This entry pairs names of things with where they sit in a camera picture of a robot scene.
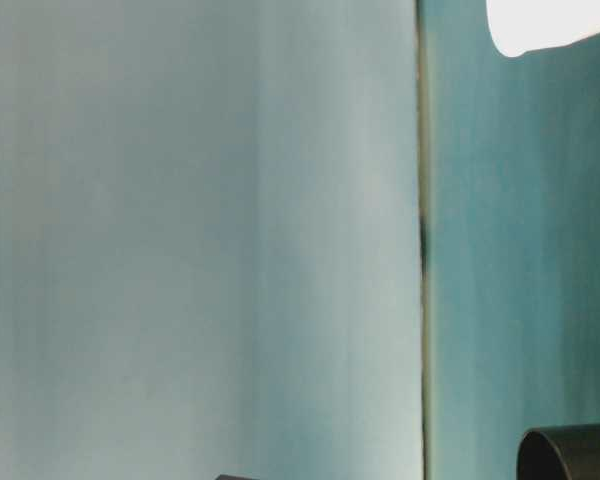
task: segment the teal painted surface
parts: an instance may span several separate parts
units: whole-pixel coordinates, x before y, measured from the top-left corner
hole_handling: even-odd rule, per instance
[[[257,473],[421,478],[413,3],[260,21]]]
[[[422,5],[432,480],[515,478],[600,421],[600,37],[505,59],[483,0]]]
[[[0,0],[0,479],[252,470],[255,7]]]

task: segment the black pipe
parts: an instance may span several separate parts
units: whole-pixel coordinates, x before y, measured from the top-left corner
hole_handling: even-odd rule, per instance
[[[518,480],[600,480],[600,425],[529,430],[518,449]]]

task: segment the light blue curtain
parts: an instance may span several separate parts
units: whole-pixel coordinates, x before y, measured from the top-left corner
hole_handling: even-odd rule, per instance
[[[418,478],[412,2],[0,0],[0,479]]]

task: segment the white lamp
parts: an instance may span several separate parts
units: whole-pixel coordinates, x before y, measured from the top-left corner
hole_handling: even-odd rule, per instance
[[[600,0],[487,0],[489,28],[507,57],[600,33]]]

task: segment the wall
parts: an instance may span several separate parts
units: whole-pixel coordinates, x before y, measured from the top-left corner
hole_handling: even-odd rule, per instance
[[[420,478],[414,5],[260,21],[258,475]]]
[[[0,479],[252,469],[255,7],[0,0]]]
[[[484,3],[421,5],[432,480],[600,421],[600,37],[505,59]]]

